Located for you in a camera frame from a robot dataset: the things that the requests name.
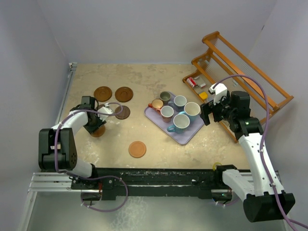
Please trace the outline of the reddish wooden coaster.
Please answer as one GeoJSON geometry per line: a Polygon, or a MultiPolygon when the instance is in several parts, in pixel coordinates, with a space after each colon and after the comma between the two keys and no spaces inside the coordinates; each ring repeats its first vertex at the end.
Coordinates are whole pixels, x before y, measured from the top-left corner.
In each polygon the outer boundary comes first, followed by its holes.
{"type": "Polygon", "coordinates": [[[93,96],[99,102],[105,102],[111,98],[112,90],[107,86],[101,86],[94,91],[93,96]]]}
{"type": "Polygon", "coordinates": [[[115,92],[115,98],[122,103],[128,102],[133,98],[133,91],[129,87],[120,87],[115,92]]]}

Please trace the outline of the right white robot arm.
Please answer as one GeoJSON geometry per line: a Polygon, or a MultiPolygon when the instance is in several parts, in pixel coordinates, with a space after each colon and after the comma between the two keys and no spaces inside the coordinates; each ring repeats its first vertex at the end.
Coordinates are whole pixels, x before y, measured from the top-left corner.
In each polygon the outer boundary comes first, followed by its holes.
{"type": "Polygon", "coordinates": [[[272,167],[260,121],[250,115],[250,96],[245,91],[209,90],[214,99],[200,106],[200,117],[210,124],[225,120],[245,152],[253,182],[246,180],[235,167],[219,167],[214,183],[219,188],[229,186],[242,200],[244,213],[250,222],[283,219],[295,204],[292,193],[286,193],[272,167]]]}

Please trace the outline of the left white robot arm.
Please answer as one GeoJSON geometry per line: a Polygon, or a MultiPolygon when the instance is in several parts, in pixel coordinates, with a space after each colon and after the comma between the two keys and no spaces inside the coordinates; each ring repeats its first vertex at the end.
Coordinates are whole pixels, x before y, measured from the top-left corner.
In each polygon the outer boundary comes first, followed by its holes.
{"type": "Polygon", "coordinates": [[[81,104],[71,109],[68,117],[52,128],[40,130],[38,137],[38,165],[41,170],[55,171],[82,177],[89,189],[99,184],[94,166],[78,158],[74,135],[81,129],[94,136],[104,131],[105,121],[97,114],[98,101],[83,96],[81,104]]]}

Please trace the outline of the large light blue cup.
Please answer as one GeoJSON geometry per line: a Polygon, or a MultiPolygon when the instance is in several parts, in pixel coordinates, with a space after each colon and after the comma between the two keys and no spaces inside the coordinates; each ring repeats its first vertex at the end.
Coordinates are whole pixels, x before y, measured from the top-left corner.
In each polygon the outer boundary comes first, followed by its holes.
{"type": "Polygon", "coordinates": [[[195,102],[188,102],[184,106],[184,110],[179,112],[179,115],[186,115],[191,122],[194,122],[201,112],[199,104],[195,102]]]}

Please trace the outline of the light orange wooden coaster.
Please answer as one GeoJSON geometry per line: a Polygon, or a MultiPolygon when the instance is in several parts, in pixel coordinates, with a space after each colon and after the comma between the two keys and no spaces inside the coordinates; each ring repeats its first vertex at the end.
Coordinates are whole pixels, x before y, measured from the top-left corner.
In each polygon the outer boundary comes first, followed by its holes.
{"type": "Polygon", "coordinates": [[[105,125],[102,125],[97,130],[95,130],[93,133],[91,133],[90,135],[92,137],[98,138],[98,137],[102,136],[104,133],[105,133],[105,125]]]}
{"type": "Polygon", "coordinates": [[[146,145],[141,141],[134,141],[129,145],[128,152],[134,158],[141,158],[146,153],[146,145]]]}

